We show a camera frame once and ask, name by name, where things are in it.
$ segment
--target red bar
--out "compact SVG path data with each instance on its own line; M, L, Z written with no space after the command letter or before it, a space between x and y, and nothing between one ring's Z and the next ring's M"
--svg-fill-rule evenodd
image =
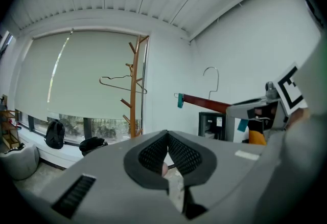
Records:
M194 97L194 96L190 96L190 95L183 95L183 101L196 105L196 106L200 106L200 107L204 107L204 108L208 108L220 113L224 113L226 114L226 109L231 106L230 104L227 103L222 103L222 102L218 102L218 101L213 101L213 100L209 100L209 99L202 99L199 97Z

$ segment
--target wooden shelf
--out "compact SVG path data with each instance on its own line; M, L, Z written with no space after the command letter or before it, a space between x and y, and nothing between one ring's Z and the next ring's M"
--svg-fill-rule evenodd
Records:
M3 112L2 112L2 115L3 115L4 117L8 118L8 119L15 119L15 118L16 118L15 115L11 114L11 113L8 112L8 111L3 111Z
M19 147L19 141L9 134L3 135L2 139L9 149Z
M3 130L12 130L12 129L17 129L13 124L7 122L7 121L4 121L1 123L1 126L2 126L2 129Z

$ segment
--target teal tag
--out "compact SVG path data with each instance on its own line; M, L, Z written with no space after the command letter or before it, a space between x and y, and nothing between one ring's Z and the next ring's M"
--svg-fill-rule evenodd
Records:
M241 120L237 130L241 132L245 132L248 123L249 123L248 120Z
M183 108L183 94L182 93L178 93L178 103L177 103L177 107L179 108Z

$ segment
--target roller blind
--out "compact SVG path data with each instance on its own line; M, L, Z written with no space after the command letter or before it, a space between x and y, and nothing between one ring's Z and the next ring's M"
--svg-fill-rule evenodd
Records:
M62 33L32 42L19 72L16 109L46 121L52 71L68 35L69 33Z
M53 78L48 110L84 118L122 119L129 117L130 109L120 99L130 102L130 92L99 83L101 76L129 75L126 63L133 63L137 37L101 32L74 32L64 48ZM145 43L141 44L137 77L143 73ZM131 78L105 80L115 86L131 87ZM141 94L136 93L136 118L141 118Z

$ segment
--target floor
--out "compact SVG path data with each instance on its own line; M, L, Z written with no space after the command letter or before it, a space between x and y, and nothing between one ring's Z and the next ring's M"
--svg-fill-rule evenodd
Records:
M22 181L14 181L14 184L18 189L30 191L38 196L47 184L60 177L62 173L62 170L40 162L32 176Z

